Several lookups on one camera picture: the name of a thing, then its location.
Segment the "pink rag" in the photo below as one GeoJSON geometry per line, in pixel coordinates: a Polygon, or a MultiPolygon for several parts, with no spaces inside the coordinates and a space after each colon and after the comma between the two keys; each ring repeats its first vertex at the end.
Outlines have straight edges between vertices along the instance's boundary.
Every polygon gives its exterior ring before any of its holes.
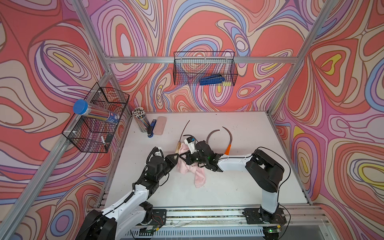
{"type": "Polygon", "coordinates": [[[181,174],[192,173],[195,176],[195,187],[201,188],[206,183],[206,174],[203,168],[197,166],[197,163],[193,163],[192,165],[187,165],[186,162],[179,157],[177,163],[177,169],[181,174]]]}

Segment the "orange handled sickle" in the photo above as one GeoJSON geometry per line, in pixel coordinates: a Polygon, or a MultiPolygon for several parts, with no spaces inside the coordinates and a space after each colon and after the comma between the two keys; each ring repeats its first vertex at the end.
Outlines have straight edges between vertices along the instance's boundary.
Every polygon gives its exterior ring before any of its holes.
{"type": "Polygon", "coordinates": [[[229,144],[228,144],[227,149],[225,151],[225,155],[229,155],[230,154],[230,150],[231,150],[231,146],[232,146],[233,135],[232,135],[231,131],[228,128],[226,128],[226,127],[223,127],[223,128],[227,131],[227,133],[230,136],[229,144]]]}

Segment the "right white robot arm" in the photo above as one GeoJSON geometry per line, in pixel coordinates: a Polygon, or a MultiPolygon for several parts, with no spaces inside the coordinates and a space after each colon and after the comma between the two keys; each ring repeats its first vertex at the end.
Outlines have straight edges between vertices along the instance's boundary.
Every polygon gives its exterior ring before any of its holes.
{"type": "Polygon", "coordinates": [[[181,154],[181,158],[187,165],[197,164],[212,172],[249,173],[262,189],[261,213],[276,213],[285,169],[268,154],[258,148],[250,155],[229,156],[214,153],[206,141],[197,142],[195,138],[189,137],[184,142],[189,150],[181,154]]]}

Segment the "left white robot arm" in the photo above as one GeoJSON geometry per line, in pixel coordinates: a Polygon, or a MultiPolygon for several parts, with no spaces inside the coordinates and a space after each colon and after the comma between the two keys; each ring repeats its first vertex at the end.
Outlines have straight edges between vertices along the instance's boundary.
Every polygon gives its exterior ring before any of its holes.
{"type": "Polygon", "coordinates": [[[87,214],[77,240],[119,240],[136,225],[148,225],[155,221],[153,205],[148,199],[159,188],[160,180],[177,165],[179,154],[150,156],[128,194],[108,208],[92,210],[87,214]]]}

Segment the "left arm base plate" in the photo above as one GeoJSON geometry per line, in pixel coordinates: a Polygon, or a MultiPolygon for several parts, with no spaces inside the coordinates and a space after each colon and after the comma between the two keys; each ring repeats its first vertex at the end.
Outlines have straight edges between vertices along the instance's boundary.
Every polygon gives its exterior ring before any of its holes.
{"type": "Polygon", "coordinates": [[[140,215],[135,218],[131,217],[130,220],[133,220],[134,226],[156,226],[161,228],[166,224],[167,221],[167,210],[166,209],[154,209],[149,211],[139,211],[140,214],[144,213],[145,215],[140,215]]]}

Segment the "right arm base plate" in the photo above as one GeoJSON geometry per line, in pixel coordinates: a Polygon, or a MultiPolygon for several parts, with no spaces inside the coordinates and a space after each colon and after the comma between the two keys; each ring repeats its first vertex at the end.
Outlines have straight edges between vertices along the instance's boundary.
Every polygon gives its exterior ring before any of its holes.
{"type": "Polygon", "coordinates": [[[285,217],[282,208],[277,208],[276,212],[271,214],[260,208],[246,208],[242,212],[246,218],[246,222],[249,225],[256,224],[267,224],[267,225],[285,225],[287,219],[285,217]]]}

